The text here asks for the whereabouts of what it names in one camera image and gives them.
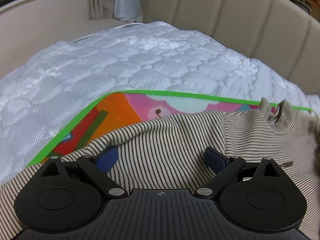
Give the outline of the beige black striped shirt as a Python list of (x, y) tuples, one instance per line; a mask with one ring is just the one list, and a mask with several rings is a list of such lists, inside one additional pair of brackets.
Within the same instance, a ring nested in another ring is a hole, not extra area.
[[(283, 196), (197, 198), (214, 176), (208, 147), (273, 159)], [(43, 164), (29, 166), (1, 186), (1, 239), (319, 239), (319, 117), (287, 101), (139, 122), (60, 158), (112, 148), (118, 157), (106, 175), (126, 197), (38, 197)]]

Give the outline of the colourful cartoon play mat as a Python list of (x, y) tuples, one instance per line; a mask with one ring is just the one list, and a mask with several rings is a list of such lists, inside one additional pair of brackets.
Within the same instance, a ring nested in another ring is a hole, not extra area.
[(65, 157), (106, 133), (173, 114), (235, 112), (256, 109), (257, 101), (182, 92), (131, 90), (99, 98), (81, 111), (35, 156), (30, 165)]

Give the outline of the white quilted mattress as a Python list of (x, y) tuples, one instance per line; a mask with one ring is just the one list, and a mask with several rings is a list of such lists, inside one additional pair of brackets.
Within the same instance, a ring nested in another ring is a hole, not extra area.
[(127, 24), (58, 42), (1, 79), (1, 183), (87, 106), (122, 90), (287, 100), (319, 111), (318, 93), (199, 31), (161, 21)]

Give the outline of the beige padded headboard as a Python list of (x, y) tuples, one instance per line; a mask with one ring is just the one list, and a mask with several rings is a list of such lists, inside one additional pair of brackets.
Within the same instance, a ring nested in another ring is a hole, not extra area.
[(319, 22), (289, 0), (145, 0), (143, 21), (200, 31), (319, 93)]

